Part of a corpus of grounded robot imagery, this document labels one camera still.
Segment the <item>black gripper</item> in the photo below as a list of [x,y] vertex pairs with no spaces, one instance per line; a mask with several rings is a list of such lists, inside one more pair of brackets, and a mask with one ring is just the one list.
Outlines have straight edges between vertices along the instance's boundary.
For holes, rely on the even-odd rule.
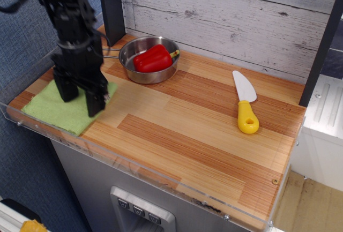
[[55,63],[54,80],[64,102],[74,100],[78,87],[86,91],[89,117],[105,109],[108,82],[101,73],[103,64],[101,43],[59,43],[62,53],[51,58]]

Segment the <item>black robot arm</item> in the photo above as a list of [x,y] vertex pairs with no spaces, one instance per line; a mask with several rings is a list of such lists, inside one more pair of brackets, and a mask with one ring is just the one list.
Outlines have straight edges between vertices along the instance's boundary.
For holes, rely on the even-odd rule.
[[[17,0],[3,13],[14,13],[25,0]],[[104,110],[109,99],[108,82],[101,72],[103,34],[94,27],[95,11],[88,0],[39,0],[57,31],[61,54],[52,56],[54,80],[64,102],[85,91],[88,115]]]

